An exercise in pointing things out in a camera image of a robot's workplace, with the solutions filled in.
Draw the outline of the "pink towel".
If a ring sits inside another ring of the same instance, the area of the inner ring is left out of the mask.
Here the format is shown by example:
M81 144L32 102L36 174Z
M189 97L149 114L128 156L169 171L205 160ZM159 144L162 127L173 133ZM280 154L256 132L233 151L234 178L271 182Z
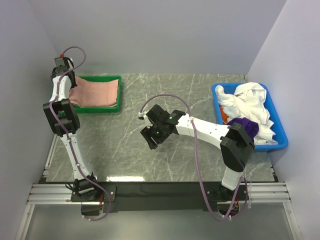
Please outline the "pink towel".
M81 108L115 107L118 99L119 77L111 81L93 82L75 77L77 86L69 90L69 100Z

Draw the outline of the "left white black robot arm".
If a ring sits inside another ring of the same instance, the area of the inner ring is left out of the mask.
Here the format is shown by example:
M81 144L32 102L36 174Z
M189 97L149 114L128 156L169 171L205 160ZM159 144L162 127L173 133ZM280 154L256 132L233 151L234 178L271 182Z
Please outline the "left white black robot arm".
M81 154L77 130L80 120L69 99L70 89L77 86L73 61L63 54L54 59L55 67L51 73L52 96L42 109L52 132L60 137L69 156L74 182L65 186L72 191L72 199L93 202L99 200L101 189L96 185L93 171L85 163Z

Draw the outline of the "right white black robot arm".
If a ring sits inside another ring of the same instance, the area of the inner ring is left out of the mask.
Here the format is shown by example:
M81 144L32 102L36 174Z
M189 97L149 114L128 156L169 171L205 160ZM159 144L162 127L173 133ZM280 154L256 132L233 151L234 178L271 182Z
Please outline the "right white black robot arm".
M169 113L158 104L148 111L140 111L138 118L145 122L146 127L140 133L151 150L171 134L193 137L220 149L225 171L216 195L226 200L237 195L237 185L255 150L254 142L241 124L216 124L180 110Z

